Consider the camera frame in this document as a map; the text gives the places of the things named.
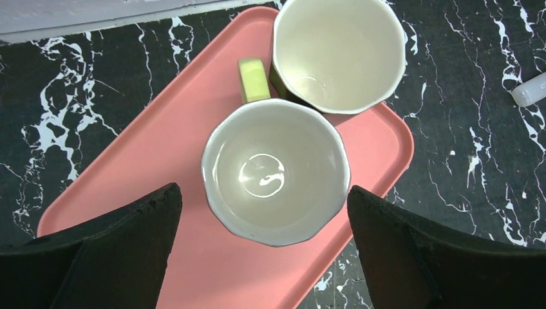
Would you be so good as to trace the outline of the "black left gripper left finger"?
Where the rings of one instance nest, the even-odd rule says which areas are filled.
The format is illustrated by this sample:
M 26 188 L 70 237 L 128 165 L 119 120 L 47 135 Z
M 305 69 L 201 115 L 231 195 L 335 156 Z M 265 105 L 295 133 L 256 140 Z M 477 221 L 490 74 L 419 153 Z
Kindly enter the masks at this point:
M 169 183 L 74 227 L 1 247 L 2 308 L 154 308 L 182 212 Z

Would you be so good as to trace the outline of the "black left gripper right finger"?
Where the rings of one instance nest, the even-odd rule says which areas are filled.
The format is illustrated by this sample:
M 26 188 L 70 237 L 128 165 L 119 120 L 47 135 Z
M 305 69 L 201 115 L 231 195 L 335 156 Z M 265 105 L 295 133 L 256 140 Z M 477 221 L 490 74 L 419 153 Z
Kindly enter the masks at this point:
M 544 308 L 545 251 L 472 236 L 357 185 L 347 213 L 375 308 Z

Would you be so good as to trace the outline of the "pink serving tray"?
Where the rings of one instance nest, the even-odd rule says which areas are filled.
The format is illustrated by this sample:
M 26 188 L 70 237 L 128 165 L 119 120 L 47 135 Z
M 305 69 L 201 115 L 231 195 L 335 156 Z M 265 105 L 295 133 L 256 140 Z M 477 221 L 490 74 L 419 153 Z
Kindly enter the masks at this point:
M 126 205 L 169 182 L 183 208 L 159 308 L 296 308 L 352 238 L 346 211 L 312 239 L 272 248 L 231 234 L 209 210 L 200 160 L 241 105 L 238 60 L 270 63 L 278 11 L 236 16 L 45 210 L 39 236 Z

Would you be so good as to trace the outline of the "yellow-green mug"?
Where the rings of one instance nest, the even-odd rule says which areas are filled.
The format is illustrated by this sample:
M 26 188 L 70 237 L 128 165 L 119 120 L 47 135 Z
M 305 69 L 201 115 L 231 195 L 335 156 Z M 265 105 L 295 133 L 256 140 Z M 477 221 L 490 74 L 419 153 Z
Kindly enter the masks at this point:
M 274 98 L 261 59 L 240 59 L 238 76 L 243 103 L 211 132 L 200 162 L 209 208 L 238 237 L 307 241 L 346 201 L 342 136 L 319 112 Z

